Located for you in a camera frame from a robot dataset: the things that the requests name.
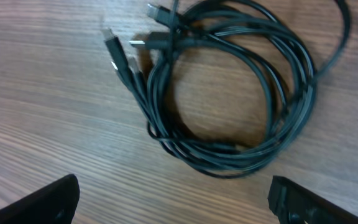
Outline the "black USB cable long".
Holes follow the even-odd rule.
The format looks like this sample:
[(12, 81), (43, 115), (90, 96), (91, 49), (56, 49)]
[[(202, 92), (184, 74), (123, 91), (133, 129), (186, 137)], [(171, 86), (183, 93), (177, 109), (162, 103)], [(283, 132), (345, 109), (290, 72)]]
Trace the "black USB cable long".
[[(260, 12), (260, 17), (241, 12), (232, 1), (201, 1), (179, 14), (176, 9), (150, 5), (147, 12), (168, 32), (152, 32), (143, 45), (158, 50), (157, 63), (147, 77), (134, 72), (126, 87), (134, 95), (147, 119), (149, 136), (171, 156), (194, 170), (217, 179), (239, 179), (251, 175), (287, 148), (301, 133), (316, 100), (318, 79), (339, 59), (351, 33), (352, 17), (345, 1), (337, 6), (342, 16), (342, 36), (332, 56), (316, 68), (303, 41), (263, 5), (239, 0)], [(293, 77), (293, 91), (279, 71), (259, 54), (229, 40), (234, 35), (266, 38), (287, 60)], [(188, 137), (173, 120), (164, 103), (173, 67), (188, 49), (213, 48), (244, 62), (258, 78), (267, 103), (267, 121), (261, 143), (256, 146), (206, 141)]]

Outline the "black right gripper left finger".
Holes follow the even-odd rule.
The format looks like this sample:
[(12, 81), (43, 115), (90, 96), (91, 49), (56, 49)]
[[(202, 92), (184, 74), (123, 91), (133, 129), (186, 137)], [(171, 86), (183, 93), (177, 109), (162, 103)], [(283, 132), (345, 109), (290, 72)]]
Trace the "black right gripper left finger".
[(0, 224), (71, 224), (79, 199), (78, 179), (68, 174), (0, 209)]

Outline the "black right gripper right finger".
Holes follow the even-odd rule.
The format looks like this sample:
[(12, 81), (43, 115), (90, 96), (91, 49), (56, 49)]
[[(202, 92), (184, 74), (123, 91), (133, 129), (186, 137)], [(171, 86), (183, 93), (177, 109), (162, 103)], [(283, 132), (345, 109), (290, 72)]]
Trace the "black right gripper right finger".
[(268, 206), (281, 224), (358, 224), (358, 216), (282, 176), (273, 176)]

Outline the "black USB cable short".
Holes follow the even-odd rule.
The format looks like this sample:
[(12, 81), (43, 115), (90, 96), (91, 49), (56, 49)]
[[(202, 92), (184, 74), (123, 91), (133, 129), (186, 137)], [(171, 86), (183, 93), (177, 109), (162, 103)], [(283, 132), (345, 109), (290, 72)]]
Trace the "black USB cable short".
[(238, 149), (234, 144), (190, 139), (170, 116), (165, 97), (172, 75), (173, 62), (180, 51), (164, 54), (144, 78), (133, 58), (128, 58), (118, 36), (111, 30), (103, 31), (105, 45), (112, 58), (118, 77), (133, 94), (147, 118), (149, 136), (158, 141), (171, 156), (182, 160), (194, 170), (217, 179), (238, 179), (257, 172), (277, 155), (261, 144), (252, 149)]

